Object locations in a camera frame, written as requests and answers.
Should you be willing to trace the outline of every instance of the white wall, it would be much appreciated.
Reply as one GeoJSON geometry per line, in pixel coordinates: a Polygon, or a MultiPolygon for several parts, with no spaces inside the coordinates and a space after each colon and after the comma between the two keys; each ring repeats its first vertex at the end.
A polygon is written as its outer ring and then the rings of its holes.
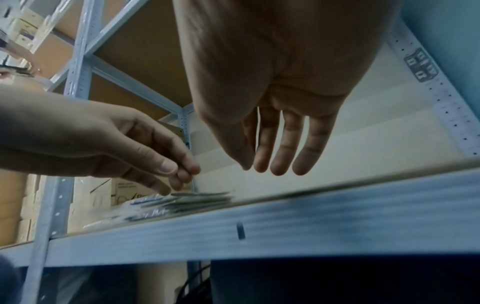
{"type": "MultiPolygon", "coordinates": [[[[238,199],[462,158],[430,108],[421,85],[388,46],[346,100],[323,156],[306,176],[298,177],[291,171],[282,177],[253,169],[243,171],[223,152],[195,113],[190,115],[189,127],[192,150],[202,168],[195,178],[197,190],[234,190],[238,199]]],[[[300,145],[306,131],[305,127],[300,145]]]]}

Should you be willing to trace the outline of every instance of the person's left hand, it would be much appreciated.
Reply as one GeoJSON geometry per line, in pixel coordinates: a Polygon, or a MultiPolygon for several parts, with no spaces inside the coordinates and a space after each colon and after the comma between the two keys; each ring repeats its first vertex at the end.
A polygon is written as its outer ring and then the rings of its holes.
{"type": "Polygon", "coordinates": [[[121,177],[167,195],[200,173],[183,141],[148,115],[62,95],[0,90],[0,167],[54,176],[121,177]]]}

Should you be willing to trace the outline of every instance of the fingernail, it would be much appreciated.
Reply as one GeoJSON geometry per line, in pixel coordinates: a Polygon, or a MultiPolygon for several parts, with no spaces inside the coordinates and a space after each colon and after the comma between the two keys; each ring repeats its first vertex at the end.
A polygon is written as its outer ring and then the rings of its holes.
{"type": "Polygon", "coordinates": [[[158,172],[160,174],[170,174],[178,169],[178,166],[175,162],[167,159],[163,162],[158,172]]]}

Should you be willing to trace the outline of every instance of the shelving unit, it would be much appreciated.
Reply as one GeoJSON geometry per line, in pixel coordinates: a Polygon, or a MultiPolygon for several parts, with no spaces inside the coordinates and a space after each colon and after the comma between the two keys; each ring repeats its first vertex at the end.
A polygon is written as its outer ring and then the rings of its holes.
{"type": "MultiPolygon", "coordinates": [[[[71,22],[75,18],[57,27],[62,43],[73,44],[73,56],[66,68],[52,77],[48,90],[84,100],[115,99],[116,104],[134,106],[157,120],[178,120],[190,146],[188,114],[193,107],[171,0],[130,0],[117,7],[116,15],[109,13],[109,22],[102,28],[106,2],[84,0],[78,28],[71,22]]],[[[389,43],[406,67],[408,58],[418,50],[428,58],[401,21],[392,30],[389,43]]],[[[417,76],[419,85],[424,86],[465,156],[480,155],[478,119],[428,59],[437,73],[426,81],[418,71],[412,71],[412,77],[417,76]]],[[[44,267],[479,253],[479,182],[480,163],[474,161],[65,236],[73,179],[50,177],[35,241],[1,249],[0,254],[17,266],[28,266],[22,300],[27,304],[36,303],[44,294],[44,267]]]]}

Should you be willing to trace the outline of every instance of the hole in metal post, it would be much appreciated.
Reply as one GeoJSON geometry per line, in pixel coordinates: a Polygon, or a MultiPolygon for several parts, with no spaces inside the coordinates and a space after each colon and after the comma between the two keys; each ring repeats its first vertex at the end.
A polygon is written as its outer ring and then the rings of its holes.
{"type": "Polygon", "coordinates": [[[245,228],[242,223],[237,223],[236,224],[236,232],[238,234],[238,239],[239,240],[244,240],[245,239],[245,228]]]}

